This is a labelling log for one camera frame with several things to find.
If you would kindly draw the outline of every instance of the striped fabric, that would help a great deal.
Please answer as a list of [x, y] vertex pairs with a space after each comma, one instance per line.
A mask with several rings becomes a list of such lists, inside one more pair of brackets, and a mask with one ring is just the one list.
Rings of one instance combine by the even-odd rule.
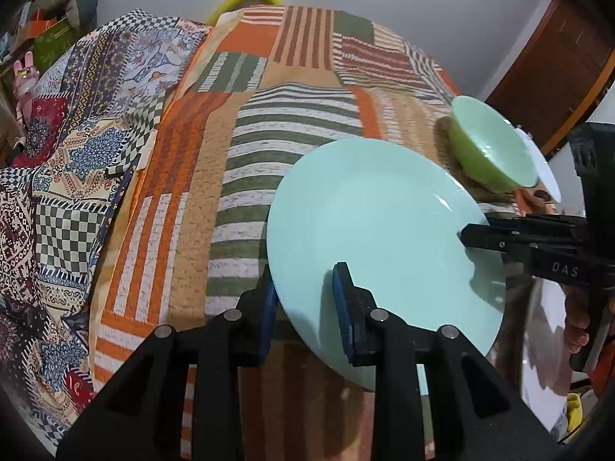
[[[140, 190], [119, 212], [125, 223], [111, 235], [116, 264], [97, 289], [104, 299], [95, 302], [90, 333], [97, 390], [157, 325], [203, 325], [256, 285], [276, 188], [316, 147], [356, 136], [402, 144], [477, 200], [514, 209], [510, 195], [490, 194], [450, 157], [451, 86], [399, 36], [307, 7], [253, 7], [222, 22], [186, 71]], [[241, 370], [247, 458], [367, 461], [373, 394], [318, 360], [282, 313], [275, 334], [264, 368]], [[194, 376], [186, 384], [184, 457]]]

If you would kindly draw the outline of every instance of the green box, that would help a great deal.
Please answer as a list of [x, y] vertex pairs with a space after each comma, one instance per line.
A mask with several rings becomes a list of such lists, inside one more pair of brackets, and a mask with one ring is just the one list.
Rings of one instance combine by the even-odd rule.
[[41, 75], [75, 42], [75, 35], [66, 18], [45, 29], [32, 42], [35, 67]]

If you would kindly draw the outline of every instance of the screw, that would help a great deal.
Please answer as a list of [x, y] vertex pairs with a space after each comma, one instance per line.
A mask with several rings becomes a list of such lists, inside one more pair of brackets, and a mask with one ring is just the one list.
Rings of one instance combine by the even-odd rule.
[[389, 313], [383, 308], [374, 308], [370, 312], [370, 317], [375, 321], [383, 322], [389, 318]]
[[241, 313], [241, 310], [236, 308], [230, 308], [224, 313], [224, 318], [230, 322], [235, 322], [241, 319], [244, 314]]
[[154, 335], [157, 338], [164, 340], [164, 338], [168, 338], [169, 336], [171, 336], [172, 332], [173, 332], [173, 328], [171, 326], [164, 325], [164, 326], [158, 326], [154, 330]]
[[454, 340], [457, 336], [459, 336], [459, 329], [455, 326], [451, 326], [450, 324], [442, 326], [440, 332], [445, 338], [449, 338], [451, 340]]

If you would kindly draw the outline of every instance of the bed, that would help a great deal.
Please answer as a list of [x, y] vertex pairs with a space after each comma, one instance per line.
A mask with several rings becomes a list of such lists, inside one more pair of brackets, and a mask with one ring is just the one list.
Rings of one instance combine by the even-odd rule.
[[[255, 286], [275, 189], [315, 147], [403, 144], [484, 211], [524, 209], [449, 156], [456, 93], [420, 49], [340, 11], [256, 6], [213, 28], [134, 11], [79, 40], [39, 83], [48, 135], [0, 173], [0, 209], [21, 209], [0, 215], [19, 232], [2, 247], [23, 265], [5, 265], [20, 287], [2, 284], [0, 381], [37, 437], [54, 453], [156, 326], [203, 325]], [[373, 393], [319, 361], [282, 313], [275, 338], [264, 368], [241, 374], [248, 458], [367, 460]]]

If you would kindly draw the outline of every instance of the green bowl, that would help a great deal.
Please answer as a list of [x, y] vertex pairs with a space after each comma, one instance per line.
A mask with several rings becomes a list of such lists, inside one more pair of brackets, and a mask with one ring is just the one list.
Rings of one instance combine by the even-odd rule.
[[534, 187], [538, 172], [508, 119], [473, 97], [453, 100], [451, 149], [466, 175], [494, 193]]

